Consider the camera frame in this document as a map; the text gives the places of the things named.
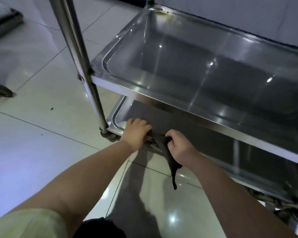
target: dark gray rag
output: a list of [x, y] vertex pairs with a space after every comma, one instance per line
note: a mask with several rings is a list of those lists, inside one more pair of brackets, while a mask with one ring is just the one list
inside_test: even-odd
[[164, 135], [157, 134], [155, 132], [150, 131], [148, 133], [149, 136], [152, 137], [152, 139], [156, 142], [158, 145], [159, 149], [166, 154], [165, 158], [167, 159], [170, 171], [171, 171], [171, 176], [172, 176], [172, 184], [173, 188], [176, 190], [177, 189], [177, 184], [175, 183], [175, 174], [177, 172], [177, 169], [182, 168], [182, 165], [179, 164], [175, 159], [172, 157], [169, 149], [168, 149], [168, 143], [172, 140], [171, 137], [166, 137]]

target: hand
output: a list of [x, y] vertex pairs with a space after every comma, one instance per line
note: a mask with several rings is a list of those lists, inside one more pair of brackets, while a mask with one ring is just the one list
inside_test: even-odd
[[166, 133], [166, 136], [172, 137], [172, 140], [168, 143], [168, 148], [172, 157], [179, 164], [187, 166], [190, 156], [199, 155], [199, 152], [193, 147], [190, 141], [179, 131], [171, 129]]
[[151, 129], [152, 125], [148, 124], [144, 119], [137, 118], [134, 121], [129, 119], [120, 141], [128, 143], [132, 148], [132, 152], [136, 152], [149, 139], [147, 133]]

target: black pants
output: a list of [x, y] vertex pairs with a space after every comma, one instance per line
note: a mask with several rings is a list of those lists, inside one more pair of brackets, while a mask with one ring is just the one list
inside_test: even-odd
[[73, 238], [115, 237], [126, 238], [125, 233], [112, 221], [105, 218], [84, 221], [75, 232]]

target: sleeve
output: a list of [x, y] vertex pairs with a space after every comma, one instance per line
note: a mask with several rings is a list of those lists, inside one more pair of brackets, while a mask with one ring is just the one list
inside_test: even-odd
[[24, 209], [0, 218], [0, 238], [66, 238], [62, 217], [50, 209]]

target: floor tile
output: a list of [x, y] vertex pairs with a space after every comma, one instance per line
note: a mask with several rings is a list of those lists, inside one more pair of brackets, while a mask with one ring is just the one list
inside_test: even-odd
[[[49, 0], [0, 0], [19, 10], [24, 17], [36, 23], [59, 29]], [[115, 0], [73, 0], [81, 30], [85, 30], [97, 18], [103, 15]]]
[[[102, 49], [89, 41], [86, 47], [90, 58]], [[120, 95], [102, 88], [99, 93], [108, 115]], [[100, 136], [96, 115], [67, 48], [29, 80], [16, 97], [0, 106], [0, 112], [95, 148], [111, 144]]]
[[139, 12], [141, 8], [119, 2], [83, 32], [83, 37], [92, 42], [106, 45]]
[[127, 163], [128, 163], [128, 161], [126, 160], [123, 163], [123, 165], [119, 168], [116, 175], [111, 180], [111, 183], [109, 184], [109, 186], [103, 193], [102, 197], [100, 198], [98, 203], [95, 205], [95, 207], [91, 210], [91, 212], [89, 212], [89, 214], [86, 216], [85, 220], [106, 217], [106, 214], [107, 214], [110, 204], [114, 198], [114, 195], [118, 188], [118, 184], [121, 180], [121, 177], [124, 173]]
[[[166, 158], [162, 155], [162, 153], [154, 152], [154, 150], [148, 146], [143, 146], [140, 151], [133, 153], [130, 156], [129, 161], [171, 176], [171, 171]], [[175, 177], [176, 183], [178, 183], [179, 179], [183, 182], [201, 187], [199, 180], [187, 167], [183, 166], [177, 170]]]
[[0, 38], [0, 84], [16, 91], [65, 47], [60, 31], [26, 21]]
[[[0, 216], [97, 151], [0, 113]], [[116, 180], [114, 183], [116, 187], [119, 184]]]
[[225, 237], [203, 189], [128, 162], [106, 217], [127, 237]]

